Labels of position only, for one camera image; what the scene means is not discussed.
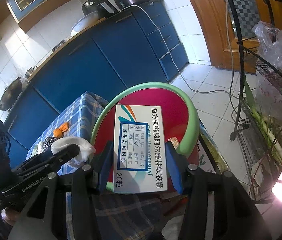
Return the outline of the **person's left hand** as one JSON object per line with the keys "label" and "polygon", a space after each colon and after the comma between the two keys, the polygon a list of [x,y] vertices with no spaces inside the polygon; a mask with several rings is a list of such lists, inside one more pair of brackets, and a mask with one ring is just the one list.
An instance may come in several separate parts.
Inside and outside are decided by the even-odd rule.
{"label": "person's left hand", "polygon": [[14,224],[16,223],[16,221],[18,220],[19,216],[20,216],[20,212],[15,211],[13,209],[10,208],[5,208],[1,211],[1,217],[2,219],[9,224],[10,226],[14,226]]}

